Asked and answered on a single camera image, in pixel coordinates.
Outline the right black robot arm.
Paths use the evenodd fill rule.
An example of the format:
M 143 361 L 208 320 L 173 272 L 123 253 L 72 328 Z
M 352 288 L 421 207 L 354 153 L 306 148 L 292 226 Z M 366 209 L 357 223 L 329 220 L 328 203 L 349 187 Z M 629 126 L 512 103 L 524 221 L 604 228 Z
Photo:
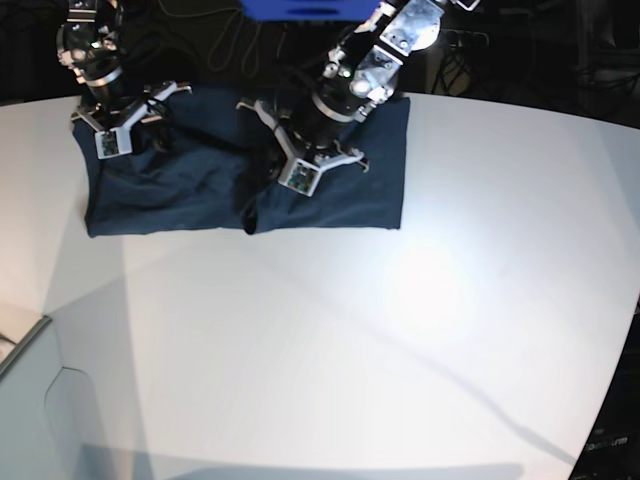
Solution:
M 123 19 L 120 1 L 70 1 L 56 36 L 59 63 L 88 91 L 71 121 L 90 127 L 100 160 L 133 153 L 136 126 L 164 121 L 168 115 L 164 102 L 192 91 L 189 83 L 176 81 L 133 86 L 120 42 Z

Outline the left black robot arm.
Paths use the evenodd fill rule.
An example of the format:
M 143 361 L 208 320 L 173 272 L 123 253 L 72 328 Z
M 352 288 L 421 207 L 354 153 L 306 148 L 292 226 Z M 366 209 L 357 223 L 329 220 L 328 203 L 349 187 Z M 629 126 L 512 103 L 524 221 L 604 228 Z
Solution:
M 332 170 L 356 165 L 368 171 L 365 153 L 346 135 L 392 98 L 409 56 L 437 41 L 445 6 L 382 1 L 322 55 L 316 76 L 296 69 L 298 84 L 289 92 L 239 101 L 236 107 L 256 114 L 273 137 L 256 157 L 260 181 L 311 197 Z

